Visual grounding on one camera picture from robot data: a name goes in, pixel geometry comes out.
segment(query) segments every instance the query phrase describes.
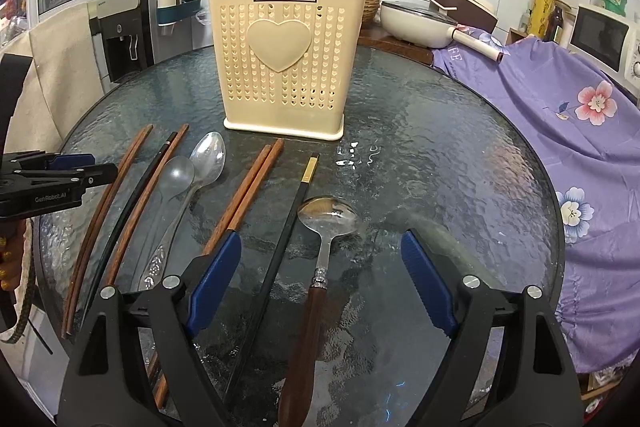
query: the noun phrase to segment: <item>microwave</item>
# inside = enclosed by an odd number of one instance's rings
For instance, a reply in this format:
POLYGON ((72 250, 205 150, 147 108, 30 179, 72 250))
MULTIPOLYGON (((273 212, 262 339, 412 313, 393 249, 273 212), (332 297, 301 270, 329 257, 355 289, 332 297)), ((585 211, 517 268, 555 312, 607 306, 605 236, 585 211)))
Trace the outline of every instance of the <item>microwave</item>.
POLYGON ((604 8, 580 4, 567 49, 610 76, 640 104, 640 25, 604 8))

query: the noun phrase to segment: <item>gold chopstick band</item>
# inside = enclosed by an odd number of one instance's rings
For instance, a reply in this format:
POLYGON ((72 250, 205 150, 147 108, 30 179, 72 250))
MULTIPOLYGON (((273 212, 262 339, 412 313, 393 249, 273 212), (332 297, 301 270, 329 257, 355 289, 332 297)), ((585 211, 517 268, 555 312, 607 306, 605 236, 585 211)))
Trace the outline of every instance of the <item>gold chopstick band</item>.
POLYGON ((318 165, 318 157, 311 156, 309 158, 309 163, 306 164, 305 173, 302 175, 302 181, 305 183, 309 183, 311 178, 314 177, 314 172, 316 171, 316 165, 318 165))

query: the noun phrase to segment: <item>basket base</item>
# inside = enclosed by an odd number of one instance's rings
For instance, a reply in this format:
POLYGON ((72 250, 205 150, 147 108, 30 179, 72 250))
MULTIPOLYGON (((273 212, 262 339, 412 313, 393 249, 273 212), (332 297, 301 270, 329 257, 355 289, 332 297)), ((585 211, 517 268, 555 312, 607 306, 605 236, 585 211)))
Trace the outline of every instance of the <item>basket base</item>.
POLYGON ((335 134, 327 134, 322 132, 304 131, 300 129, 287 129, 286 127, 269 127, 266 125, 251 125, 246 123, 233 123, 229 122, 228 118, 225 118, 225 127, 227 129, 233 129, 236 131, 253 131, 253 132, 266 132, 270 134, 286 134, 288 136, 300 136, 303 138, 314 138, 316 140, 334 141, 342 138, 344 134, 344 115, 340 120, 340 128, 335 134))

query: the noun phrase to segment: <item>pan lid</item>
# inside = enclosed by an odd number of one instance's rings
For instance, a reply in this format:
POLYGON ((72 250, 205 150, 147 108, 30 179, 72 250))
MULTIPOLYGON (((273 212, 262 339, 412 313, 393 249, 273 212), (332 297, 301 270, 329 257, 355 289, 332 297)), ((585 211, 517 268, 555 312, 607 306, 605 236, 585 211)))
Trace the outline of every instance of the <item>pan lid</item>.
POLYGON ((433 19, 439 22, 444 22, 447 24, 457 25, 458 23, 453 20, 451 17, 444 15, 440 12, 436 12, 435 10, 430 10, 429 7, 416 4, 413 2, 389 2, 383 1, 382 6, 386 6, 387 8, 393 8, 395 10, 400 10, 407 13, 412 13, 419 17, 424 17, 425 19, 433 19))

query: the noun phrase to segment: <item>heart emblem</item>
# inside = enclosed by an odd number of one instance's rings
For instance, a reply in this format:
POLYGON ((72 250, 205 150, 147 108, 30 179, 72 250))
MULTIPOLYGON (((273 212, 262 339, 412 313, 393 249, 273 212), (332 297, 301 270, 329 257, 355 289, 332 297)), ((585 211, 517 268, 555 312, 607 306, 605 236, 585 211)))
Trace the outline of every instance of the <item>heart emblem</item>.
POLYGON ((260 19, 249 26, 246 41, 260 61, 280 73, 302 58, 311 44, 311 31, 299 20, 280 24, 260 19))

